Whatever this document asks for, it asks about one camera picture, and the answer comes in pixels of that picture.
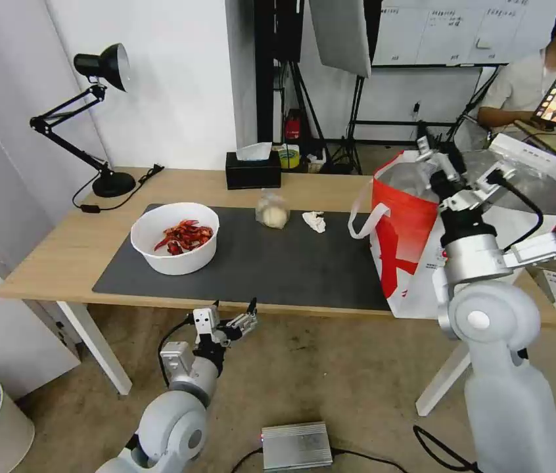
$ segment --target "bag handle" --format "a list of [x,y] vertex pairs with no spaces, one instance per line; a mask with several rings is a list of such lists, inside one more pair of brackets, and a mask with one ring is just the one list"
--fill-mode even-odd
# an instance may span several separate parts
[[361,230],[359,230],[358,232],[355,231],[355,218],[357,217],[357,213],[359,212],[359,208],[361,207],[361,202],[363,202],[363,199],[367,195],[367,191],[370,190],[371,184],[373,183],[374,179],[374,177],[370,179],[370,181],[368,181],[368,183],[361,188],[361,190],[359,191],[359,195],[352,203],[352,207],[350,208],[350,217],[348,218],[348,231],[350,232],[350,236],[356,240],[361,240],[370,235],[381,220],[381,217],[383,217],[384,215],[390,215],[390,208],[385,204],[379,203],[372,210],[370,216],[363,224]]

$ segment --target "lamp base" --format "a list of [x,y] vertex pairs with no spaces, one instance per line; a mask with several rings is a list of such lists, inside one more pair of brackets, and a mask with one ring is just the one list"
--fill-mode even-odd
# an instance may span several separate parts
[[131,174],[104,171],[92,184],[92,190],[98,197],[118,197],[135,188],[135,179]]

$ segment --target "white bowl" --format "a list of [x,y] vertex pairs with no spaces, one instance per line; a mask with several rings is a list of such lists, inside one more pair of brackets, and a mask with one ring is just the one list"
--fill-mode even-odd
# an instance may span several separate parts
[[[164,230],[182,220],[197,220],[200,226],[212,229],[212,238],[199,248],[180,255],[171,255],[166,245],[153,248],[164,238]],[[159,273],[184,275],[210,263],[217,250],[219,216],[209,207],[194,202],[177,202],[153,209],[140,217],[131,227],[131,244]]]

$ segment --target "lamp arm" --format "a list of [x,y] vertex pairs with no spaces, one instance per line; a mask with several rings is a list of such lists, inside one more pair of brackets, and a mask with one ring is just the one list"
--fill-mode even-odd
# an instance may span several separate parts
[[[81,112],[87,110],[88,108],[95,106],[97,103],[102,102],[105,98],[105,89],[106,87],[104,85],[98,83],[92,85],[89,89],[80,93],[79,95],[76,95],[75,97],[71,98],[69,101],[54,107],[52,110],[49,110],[48,112],[42,115],[31,118],[30,119],[31,128],[34,129],[36,132],[44,135],[46,138],[53,141],[54,143],[58,144],[64,150],[71,152],[74,156],[79,158],[81,161],[89,164],[94,169],[104,172],[106,169],[108,169],[108,165],[106,162],[102,162],[95,156],[92,156],[90,153],[77,148],[66,139],[63,139],[62,137],[58,136],[53,131],[53,128],[65,122],[66,120],[69,120],[73,116],[80,114]],[[59,112],[59,110],[66,108],[68,105],[88,96],[89,94],[92,94],[96,98],[96,100],[88,102],[82,107],[79,107],[76,110],[73,110],[71,112],[57,113]]]

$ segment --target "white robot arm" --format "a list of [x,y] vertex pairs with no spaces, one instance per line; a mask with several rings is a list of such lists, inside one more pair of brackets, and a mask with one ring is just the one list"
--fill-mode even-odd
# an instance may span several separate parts
[[[431,151],[428,135],[418,145],[418,161],[432,160],[441,168],[429,177],[440,199],[447,255],[444,268],[434,274],[438,322],[469,347],[473,373],[465,399],[478,470],[556,473],[556,406],[549,383],[524,352],[540,331],[538,308],[523,290],[491,281],[516,267],[556,259],[556,235],[528,238],[530,231],[500,249],[497,231],[482,219],[495,193],[515,193],[540,216],[535,229],[542,222],[541,211],[509,183],[515,170],[498,162],[469,184],[457,150]],[[466,286],[455,293],[458,284]]]
[[256,300],[238,317],[221,322],[218,303],[195,309],[195,349],[168,342],[160,351],[169,391],[145,409],[122,452],[97,473],[180,473],[206,442],[206,410],[223,370],[225,349],[257,323]]

